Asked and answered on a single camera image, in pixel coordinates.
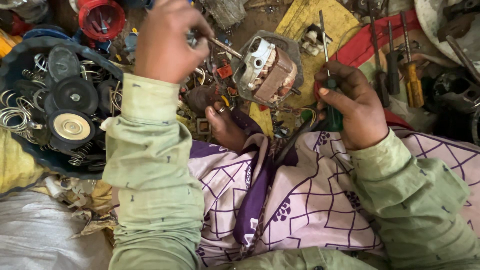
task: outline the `fingernail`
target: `fingernail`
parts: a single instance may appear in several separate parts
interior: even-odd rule
[[[214,109],[212,106],[210,106],[210,107],[208,108],[208,110],[210,111],[210,113],[211,113],[212,115],[216,115],[216,111],[215,111],[215,109]]]
[[[328,92],[329,90],[327,88],[320,88],[320,94],[325,96],[326,94],[328,94]]]

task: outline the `green-handled screwdriver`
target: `green-handled screwdriver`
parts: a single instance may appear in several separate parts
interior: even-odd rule
[[[318,13],[320,15],[320,28],[322,30],[325,63],[327,63],[328,51],[327,51],[327,42],[326,42],[326,34],[325,34],[324,15],[321,10]],[[336,91],[336,88],[337,88],[336,81],[330,77],[330,71],[328,69],[327,69],[327,80],[324,82],[323,87],[333,91]],[[335,109],[332,105],[329,105],[329,104],[327,104],[327,121],[328,121],[328,125],[326,128],[326,131],[340,132],[343,130],[343,115],[337,109]]]

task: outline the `shirt cuff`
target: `shirt cuff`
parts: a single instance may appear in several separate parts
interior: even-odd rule
[[[367,180],[381,180],[403,169],[411,154],[391,129],[380,143],[358,151],[347,150],[357,176]]]
[[[121,115],[146,124],[170,124],[176,120],[180,85],[123,75]]]

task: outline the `person's right hand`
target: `person's right hand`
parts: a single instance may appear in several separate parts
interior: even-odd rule
[[[378,144],[388,135],[388,127],[380,99],[365,75],[357,68],[329,61],[315,74],[315,80],[326,80],[326,69],[336,79],[344,95],[320,88],[319,96],[343,114],[344,130],[340,136],[345,148],[360,150]],[[317,108],[321,110],[324,106],[319,102]]]
[[[204,37],[195,48],[187,43],[189,29]],[[180,83],[208,56],[205,37],[214,32],[202,14],[187,0],[156,0],[140,28],[136,49],[135,75]]]

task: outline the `foot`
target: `foot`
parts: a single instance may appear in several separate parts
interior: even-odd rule
[[[212,135],[218,143],[235,152],[241,152],[248,136],[230,117],[230,110],[218,111],[223,107],[222,102],[215,102],[205,109],[208,122],[212,125]]]

